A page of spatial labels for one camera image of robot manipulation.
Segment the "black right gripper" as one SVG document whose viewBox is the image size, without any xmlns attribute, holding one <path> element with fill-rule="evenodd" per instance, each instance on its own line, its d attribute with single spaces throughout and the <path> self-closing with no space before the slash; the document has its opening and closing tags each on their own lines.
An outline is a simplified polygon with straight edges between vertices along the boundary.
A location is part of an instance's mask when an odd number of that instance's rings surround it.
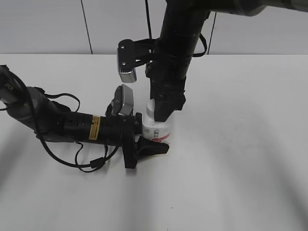
<svg viewBox="0 0 308 231">
<path fill-rule="evenodd" d="M 150 79 L 150 98 L 154 99 L 154 120 L 166 122 L 186 102 L 185 82 L 190 56 L 150 55 L 146 77 Z"/>
</svg>

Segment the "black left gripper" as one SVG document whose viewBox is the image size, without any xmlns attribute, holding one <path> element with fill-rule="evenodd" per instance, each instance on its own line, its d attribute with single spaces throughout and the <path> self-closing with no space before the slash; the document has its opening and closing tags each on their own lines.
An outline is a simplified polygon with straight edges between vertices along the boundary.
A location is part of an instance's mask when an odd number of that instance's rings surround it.
<svg viewBox="0 0 308 231">
<path fill-rule="evenodd" d="M 138 161 L 169 151 L 168 144 L 151 141 L 142 136 L 135 142 L 135 136 L 141 134 L 141 113 L 103 117 L 101 122 L 100 144 L 115 146 L 106 160 L 121 147 L 125 168 L 135 169 Z"/>
</svg>

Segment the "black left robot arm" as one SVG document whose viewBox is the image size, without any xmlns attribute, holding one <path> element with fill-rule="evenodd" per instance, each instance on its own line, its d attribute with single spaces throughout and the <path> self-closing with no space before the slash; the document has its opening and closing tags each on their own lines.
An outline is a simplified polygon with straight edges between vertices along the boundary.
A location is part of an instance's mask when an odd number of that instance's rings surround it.
<svg viewBox="0 0 308 231">
<path fill-rule="evenodd" d="M 5 111 L 32 129 L 43 146 L 70 142 L 121 148 L 128 169 L 134 169 L 140 159 L 169 150 L 167 144 L 142 136 L 142 115 L 133 111 L 133 91 L 124 84 L 116 88 L 104 116 L 72 111 L 57 98 L 41 88 L 27 87 L 7 66 L 0 67 L 0 99 Z"/>
</svg>

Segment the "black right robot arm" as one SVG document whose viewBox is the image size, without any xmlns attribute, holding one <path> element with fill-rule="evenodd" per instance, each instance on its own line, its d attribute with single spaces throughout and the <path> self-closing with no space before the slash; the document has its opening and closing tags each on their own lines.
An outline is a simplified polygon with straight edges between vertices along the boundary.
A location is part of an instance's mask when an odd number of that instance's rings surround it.
<svg viewBox="0 0 308 231">
<path fill-rule="evenodd" d="M 186 74 L 210 12 L 255 16 L 267 6 L 307 12 L 306 0 L 168 0 L 155 59 L 146 65 L 154 120 L 165 122 L 186 102 Z"/>
</svg>

